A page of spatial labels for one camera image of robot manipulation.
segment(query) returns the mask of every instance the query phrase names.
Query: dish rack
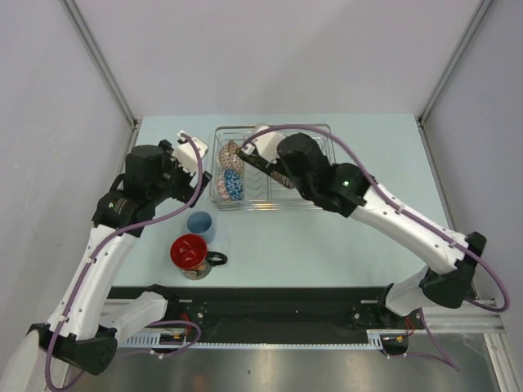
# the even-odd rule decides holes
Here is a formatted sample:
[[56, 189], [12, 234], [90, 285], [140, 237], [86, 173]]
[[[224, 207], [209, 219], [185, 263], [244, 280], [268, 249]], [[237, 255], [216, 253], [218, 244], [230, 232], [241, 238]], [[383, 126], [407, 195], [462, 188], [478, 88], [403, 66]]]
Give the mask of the dish rack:
[[[323, 128], [330, 133], [328, 124], [310, 124], [315, 127]], [[236, 126], [236, 127], [219, 127], [215, 130], [214, 143], [212, 146], [212, 181], [211, 181], [211, 200], [221, 211], [231, 210], [281, 210], [288, 208], [317, 208], [312, 202], [304, 200], [297, 190], [288, 189], [279, 182], [269, 177], [267, 174], [257, 170], [248, 163], [244, 163], [243, 174], [241, 175], [242, 199], [239, 201], [225, 200], [217, 191], [217, 179], [224, 172], [218, 162], [218, 155], [221, 148], [227, 145], [229, 141], [234, 141], [242, 145], [253, 133], [256, 126]], [[289, 130], [281, 131], [284, 135], [294, 133], [305, 133], [316, 140], [321, 151], [329, 158], [331, 163], [336, 162], [334, 156], [333, 141], [329, 138], [311, 131]]]

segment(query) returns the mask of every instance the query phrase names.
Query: blue patterned object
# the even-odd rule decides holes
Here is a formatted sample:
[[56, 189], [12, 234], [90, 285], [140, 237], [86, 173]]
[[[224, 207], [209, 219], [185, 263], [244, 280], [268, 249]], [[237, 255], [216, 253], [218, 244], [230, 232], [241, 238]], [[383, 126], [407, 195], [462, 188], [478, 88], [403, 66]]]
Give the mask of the blue patterned object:
[[229, 194], [230, 199], [236, 202], [241, 200], [244, 192], [242, 190], [242, 181], [239, 174], [232, 169], [226, 169], [224, 177], [226, 180], [227, 193]]

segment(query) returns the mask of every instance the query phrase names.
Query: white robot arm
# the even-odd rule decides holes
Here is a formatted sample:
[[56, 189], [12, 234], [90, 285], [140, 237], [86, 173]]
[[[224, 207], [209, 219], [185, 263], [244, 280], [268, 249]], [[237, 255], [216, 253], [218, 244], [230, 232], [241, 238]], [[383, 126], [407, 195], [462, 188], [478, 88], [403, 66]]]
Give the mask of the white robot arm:
[[[419, 273], [402, 283], [386, 287], [382, 305], [393, 316], [404, 317], [425, 305], [458, 308], [471, 288], [476, 262], [460, 246], [480, 255], [486, 239], [481, 234], [468, 236], [440, 227], [448, 243], [416, 223], [408, 215], [438, 225], [378, 184], [370, 186], [362, 171], [353, 164], [330, 164], [314, 139], [304, 133], [285, 137], [268, 127], [254, 131], [253, 140], [237, 150], [246, 163], [272, 176], [282, 185], [295, 187], [300, 195], [326, 211], [337, 212], [370, 225], [394, 239], [427, 264]], [[387, 203], [385, 195], [396, 206]]]
[[98, 202], [87, 247], [71, 284], [49, 319], [29, 329], [11, 357], [1, 391], [32, 391], [44, 385], [42, 356], [45, 362], [44, 351], [50, 345], [54, 358], [100, 374], [121, 342], [166, 316], [172, 294], [159, 286], [147, 288], [114, 314], [101, 317], [101, 312], [116, 274], [143, 227], [131, 227], [125, 233], [119, 230], [150, 221], [155, 208], [167, 198], [193, 207], [211, 179], [209, 173], [203, 173], [196, 194], [197, 189], [190, 185], [197, 172], [195, 149], [202, 158], [208, 147], [196, 137], [189, 142], [186, 134], [178, 136], [177, 147], [162, 140], [158, 146], [137, 146], [126, 157], [126, 172]]

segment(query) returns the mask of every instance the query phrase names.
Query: light blue tabletop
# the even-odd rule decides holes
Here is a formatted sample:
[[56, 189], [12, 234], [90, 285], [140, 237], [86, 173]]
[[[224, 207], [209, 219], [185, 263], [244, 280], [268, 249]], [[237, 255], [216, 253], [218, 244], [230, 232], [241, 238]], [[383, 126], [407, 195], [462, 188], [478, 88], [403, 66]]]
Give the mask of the light blue tabletop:
[[[256, 123], [327, 123], [363, 160], [378, 181], [436, 223], [446, 225], [436, 185], [412, 114], [263, 114], [148, 116], [137, 144], [176, 143], [186, 131], [208, 143], [219, 126]], [[335, 147], [338, 163], [350, 159]], [[210, 155], [204, 159], [211, 169]], [[157, 209], [164, 215], [181, 204]], [[229, 263], [199, 281], [185, 278], [169, 257], [193, 211], [210, 212], [217, 227], [211, 250]], [[115, 286], [355, 287], [383, 286], [418, 272], [424, 264], [377, 230], [322, 210], [219, 212], [208, 189], [193, 210], [144, 229], [118, 273]]]

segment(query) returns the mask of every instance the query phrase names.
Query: mug handle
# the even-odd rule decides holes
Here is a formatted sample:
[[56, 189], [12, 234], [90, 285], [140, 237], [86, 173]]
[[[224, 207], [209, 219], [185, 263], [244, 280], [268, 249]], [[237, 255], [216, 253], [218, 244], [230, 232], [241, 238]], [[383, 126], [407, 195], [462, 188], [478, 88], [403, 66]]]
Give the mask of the mug handle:
[[207, 260], [207, 263], [211, 266], [215, 267], [217, 265], [224, 265], [229, 259], [226, 255], [220, 252], [207, 252], [205, 260]]

